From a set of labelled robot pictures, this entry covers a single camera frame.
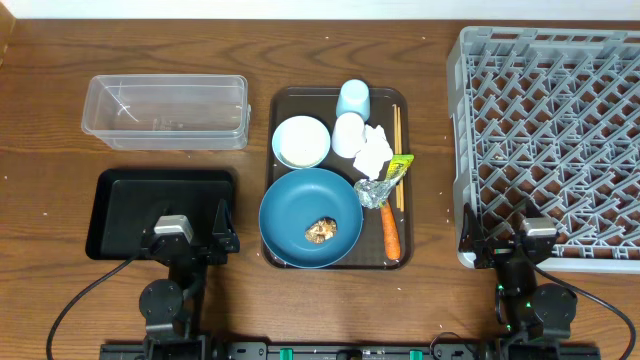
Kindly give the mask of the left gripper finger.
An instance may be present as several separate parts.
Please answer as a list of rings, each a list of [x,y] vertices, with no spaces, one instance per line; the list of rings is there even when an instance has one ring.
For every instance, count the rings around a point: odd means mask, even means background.
[[[235,230],[228,203],[225,199],[221,199],[217,206],[212,235],[214,237],[232,237],[234,234]]]
[[[170,214],[169,201],[157,201],[147,207],[144,212],[144,233],[146,235],[154,232],[154,227],[162,216]]]

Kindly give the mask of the orange carrot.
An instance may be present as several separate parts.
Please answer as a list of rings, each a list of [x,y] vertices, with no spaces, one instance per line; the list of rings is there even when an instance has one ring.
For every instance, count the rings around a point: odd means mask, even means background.
[[[385,253],[389,260],[398,260],[401,246],[393,211],[388,202],[380,207]]]

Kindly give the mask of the dark blue plate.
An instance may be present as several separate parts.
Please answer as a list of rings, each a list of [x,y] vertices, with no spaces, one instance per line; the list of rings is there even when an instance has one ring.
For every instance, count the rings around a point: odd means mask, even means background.
[[[306,240],[318,220],[337,222],[337,234],[322,244]],[[277,258],[298,268],[323,268],[344,258],[363,227],[363,209],[352,185],[321,168],[294,170],[266,191],[259,210],[264,245]]]

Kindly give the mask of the brown mushroom food scrap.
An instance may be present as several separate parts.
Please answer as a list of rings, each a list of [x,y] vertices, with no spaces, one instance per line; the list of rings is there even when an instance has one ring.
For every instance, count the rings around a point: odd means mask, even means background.
[[[337,234],[337,222],[329,217],[322,218],[305,231],[305,238],[313,244],[322,244]]]

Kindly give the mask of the light blue bowl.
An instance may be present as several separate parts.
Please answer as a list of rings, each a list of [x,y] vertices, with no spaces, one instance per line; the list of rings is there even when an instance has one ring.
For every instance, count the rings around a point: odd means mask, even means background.
[[[272,151],[276,158],[291,169],[319,165],[328,155],[330,135],[318,119],[298,115],[284,120],[272,137]]]

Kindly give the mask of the pile of white rice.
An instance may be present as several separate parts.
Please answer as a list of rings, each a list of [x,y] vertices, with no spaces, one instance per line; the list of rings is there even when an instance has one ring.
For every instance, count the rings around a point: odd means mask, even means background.
[[[325,156],[325,130],[318,122],[288,124],[281,137],[281,155],[286,163],[298,167],[310,167]]]

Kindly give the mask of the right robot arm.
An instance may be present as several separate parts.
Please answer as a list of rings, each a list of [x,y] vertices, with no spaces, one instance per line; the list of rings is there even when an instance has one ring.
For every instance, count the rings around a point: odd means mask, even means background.
[[[495,313],[507,333],[478,347],[477,359],[559,359],[570,337],[577,295],[557,283],[540,285],[537,265],[551,256],[559,232],[531,202],[514,232],[491,238],[469,204],[464,206],[458,251],[475,256],[476,269],[496,271]]]

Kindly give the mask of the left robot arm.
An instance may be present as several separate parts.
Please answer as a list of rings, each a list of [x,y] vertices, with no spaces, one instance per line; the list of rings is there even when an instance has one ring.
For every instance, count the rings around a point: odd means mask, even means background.
[[[141,246],[144,258],[169,269],[168,277],[141,292],[139,310],[146,336],[139,359],[216,359],[224,355],[200,319],[210,266],[224,265],[240,250],[226,200],[218,202],[213,228],[198,240],[185,215],[163,215]]]

